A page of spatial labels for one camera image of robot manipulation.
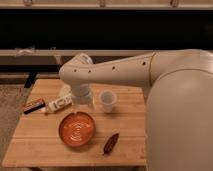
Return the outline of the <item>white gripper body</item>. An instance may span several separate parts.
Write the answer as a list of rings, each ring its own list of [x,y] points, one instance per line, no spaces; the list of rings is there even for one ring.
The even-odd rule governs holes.
[[[93,93],[88,84],[72,85],[70,90],[74,104],[89,105],[93,101]]]

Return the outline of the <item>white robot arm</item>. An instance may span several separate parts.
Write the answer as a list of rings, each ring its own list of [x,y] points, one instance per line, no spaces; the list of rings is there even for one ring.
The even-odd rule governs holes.
[[[91,83],[145,88],[148,171],[213,171],[213,53],[151,52],[94,64],[86,54],[59,76],[79,101]]]

